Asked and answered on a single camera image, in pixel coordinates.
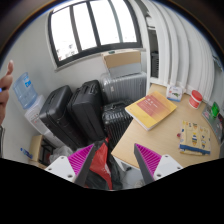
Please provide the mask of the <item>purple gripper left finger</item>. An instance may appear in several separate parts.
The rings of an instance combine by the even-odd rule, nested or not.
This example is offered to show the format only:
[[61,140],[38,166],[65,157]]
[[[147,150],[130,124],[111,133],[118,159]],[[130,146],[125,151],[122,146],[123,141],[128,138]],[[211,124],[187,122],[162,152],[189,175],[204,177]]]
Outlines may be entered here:
[[91,144],[68,157],[59,156],[46,171],[83,187],[94,155],[94,145]]

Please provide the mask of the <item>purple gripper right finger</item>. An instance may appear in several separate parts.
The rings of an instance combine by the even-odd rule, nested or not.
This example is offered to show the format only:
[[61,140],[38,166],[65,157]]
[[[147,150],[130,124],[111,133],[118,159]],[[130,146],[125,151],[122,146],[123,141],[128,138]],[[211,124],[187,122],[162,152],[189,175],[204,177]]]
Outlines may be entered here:
[[146,184],[182,169],[182,166],[170,155],[160,155],[137,143],[134,144],[134,155]]

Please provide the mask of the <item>person's left hand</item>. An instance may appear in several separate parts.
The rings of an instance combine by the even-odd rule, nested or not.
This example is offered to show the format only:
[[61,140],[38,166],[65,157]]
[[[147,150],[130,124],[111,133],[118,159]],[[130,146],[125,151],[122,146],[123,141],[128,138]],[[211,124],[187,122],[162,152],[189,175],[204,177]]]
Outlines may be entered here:
[[6,74],[0,79],[0,125],[2,124],[6,115],[6,105],[9,99],[9,89],[13,82],[12,72],[14,70],[14,63],[9,61]]

